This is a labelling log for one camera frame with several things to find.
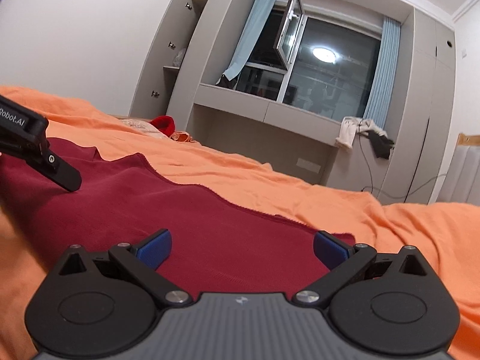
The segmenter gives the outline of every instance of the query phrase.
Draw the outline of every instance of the white towel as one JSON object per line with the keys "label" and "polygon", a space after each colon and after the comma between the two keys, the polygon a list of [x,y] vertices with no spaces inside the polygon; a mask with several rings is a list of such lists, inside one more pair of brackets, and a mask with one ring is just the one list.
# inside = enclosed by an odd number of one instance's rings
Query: white towel
{"label": "white towel", "polygon": [[337,146],[345,149],[351,149],[355,134],[363,131],[375,131],[378,135],[387,136],[387,133],[378,127],[371,119],[362,119],[361,117],[345,116],[340,127],[340,134],[335,139]]}

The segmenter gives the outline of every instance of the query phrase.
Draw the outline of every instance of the window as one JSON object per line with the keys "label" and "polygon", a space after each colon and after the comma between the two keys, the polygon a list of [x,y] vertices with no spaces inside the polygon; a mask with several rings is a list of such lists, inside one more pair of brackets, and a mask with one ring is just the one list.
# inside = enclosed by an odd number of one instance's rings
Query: window
{"label": "window", "polygon": [[293,45],[295,44],[300,29],[302,15],[302,0],[289,0],[282,17],[281,30],[275,39],[275,50],[277,50],[284,68],[288,68],[289,66]]}
{"label": "window", "polygon": [[363,116],[377,66],[380,41],[360,32],[308,18],[285,104],[342,121]]}
{"label": "window", "polygon": [[236,90],[342,121],[362,117],[380,50],[373,36],[306,16],[302,0],[274,7]]}

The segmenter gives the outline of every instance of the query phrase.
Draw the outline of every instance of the blue gripper pad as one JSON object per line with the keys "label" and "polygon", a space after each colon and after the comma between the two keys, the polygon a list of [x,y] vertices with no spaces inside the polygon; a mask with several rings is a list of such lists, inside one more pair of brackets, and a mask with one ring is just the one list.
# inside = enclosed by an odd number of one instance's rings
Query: blue gripper pad
{"label": "blue gripper pad", "polygon": [[313,238],[315,256],[330,270],[346,261],[352,255],[352,250],[349,245],[325,231],[319,231]]}
{"label": "blue gripper pad", "polygon": [[164,262],[172,250],[172,235],[168,230],[161,230],[145,243],[137,246],[135,254],[146,266],[156,270]]}

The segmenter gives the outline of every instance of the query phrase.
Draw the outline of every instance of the black cloth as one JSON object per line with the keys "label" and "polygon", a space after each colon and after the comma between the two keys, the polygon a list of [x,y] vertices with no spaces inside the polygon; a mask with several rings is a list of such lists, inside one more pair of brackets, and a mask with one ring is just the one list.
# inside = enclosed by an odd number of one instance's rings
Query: black cloth
{"label": "black cloth", "polygon": [[220,77],[220,82],[217,84],[220,88],[227,88],[227,89],[233,89],[235,87],[235,84],[237,83],[238,77],[235,77],[234,79],[230,80],[227,79],[223,74]]}
{"label": "black cloth", "polygon": [[395,145],[395,142],[388,139],[385,135],[377,134],[373,130],[367,131],[367,133],[367,138],[370,140],[375,156],[388,160],[390,158],[390,149]]}

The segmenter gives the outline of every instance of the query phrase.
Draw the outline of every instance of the light blue curtain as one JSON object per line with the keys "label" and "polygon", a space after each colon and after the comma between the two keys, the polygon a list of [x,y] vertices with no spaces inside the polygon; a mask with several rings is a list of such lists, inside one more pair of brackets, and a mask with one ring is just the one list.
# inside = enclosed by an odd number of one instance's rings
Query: light blue curtain
{"label": "light blue curtain", "polygon": [[397,71],[398,48],[400,47],[400,23],[391,17],[383,18],[382,41],[378,54],[375,77],[371,86],[364,119],[373,119],[375,124],[384,128],[393,82]]}
{"label": "light blue curtain", "polygon": [[229,81],[235,78],[247,63],[248,57],[263,30],[263,26],[265,26],[268,15],[275,5],[275,1],[276,0],[255,0],[253,3],[229,68],[223,73]]}

